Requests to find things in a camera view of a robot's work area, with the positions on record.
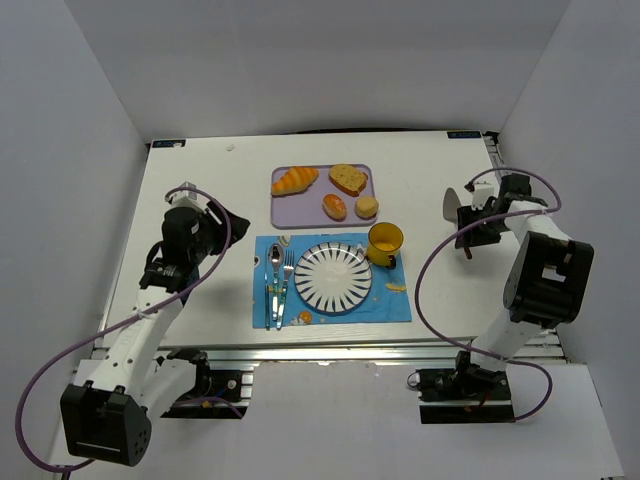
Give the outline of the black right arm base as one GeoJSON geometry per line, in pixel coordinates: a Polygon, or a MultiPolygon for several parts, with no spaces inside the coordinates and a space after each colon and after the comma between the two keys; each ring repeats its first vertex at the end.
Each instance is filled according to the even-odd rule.
{"type": "Polygon", "coordinates": [[[511,390],[505,371],[489,371],[459,351],[453,368],[419,369],[407,377],[419,394],[423,425],[514,423],[511,390]]]}

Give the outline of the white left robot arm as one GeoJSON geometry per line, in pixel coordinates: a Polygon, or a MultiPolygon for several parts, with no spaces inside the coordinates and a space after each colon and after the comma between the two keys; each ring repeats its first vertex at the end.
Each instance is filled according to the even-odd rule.
{"type": "Polygon", "coordinates": [[[203,276],[200,264],[241,240],[250,222],[210,202],[174,206],[164,215],[162,238],[150,249],[132,310],[104,359],[82,385],[61,400],[68,452],[89,460],[137,465],[152,424],[186,394],[204,393],[208,358],[197,349],[154,359],[172,322],[203,276]]]}

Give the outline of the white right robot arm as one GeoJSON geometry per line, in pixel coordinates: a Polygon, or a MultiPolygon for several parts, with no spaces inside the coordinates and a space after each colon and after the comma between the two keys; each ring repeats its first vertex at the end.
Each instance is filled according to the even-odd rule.
{"type": "Polygon", "coordinates": [[[458,229],[483,223],[457,238],[454,247],[470,256],[473,247],[497,244],[508,231],[519,243],[503,292],[506,312],[470,343],[472,352],[463,350],[456,358],[452,381],[471,392],[500,383],[507,361],[531,338],[576,319],[594,249],[557,227],[544,212],[546,201],[532,194],[527,175],[504,176],[498,191],[482,184],[466,189],[472,193],[467,206],[454,189],[446,190],[443,217],[458,229]]]}

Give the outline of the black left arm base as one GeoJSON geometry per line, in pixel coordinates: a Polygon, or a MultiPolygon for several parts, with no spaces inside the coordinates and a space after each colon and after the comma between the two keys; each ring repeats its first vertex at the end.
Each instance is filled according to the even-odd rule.
{"type": "Polygon", "coordinates": [[[248,409],[250,385],[248,371],[213,367],[207,354],[194,348],[176,349],[157,356],[152,365],[158,372],[170,360],[180,360],[195,367],[195,380],[181,394],[162,418],[172,419],[241,419],[248,409]]]}

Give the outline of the orange croissant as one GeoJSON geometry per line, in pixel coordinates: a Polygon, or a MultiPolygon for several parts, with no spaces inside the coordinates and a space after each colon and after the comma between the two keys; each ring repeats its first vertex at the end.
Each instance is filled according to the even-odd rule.
{"type": "Polygon", "coordinates": [[[271,187],[274,197],[298,194],[310,187],[318,178],[319,171],[313,167],[293,166],[271,187]]]}

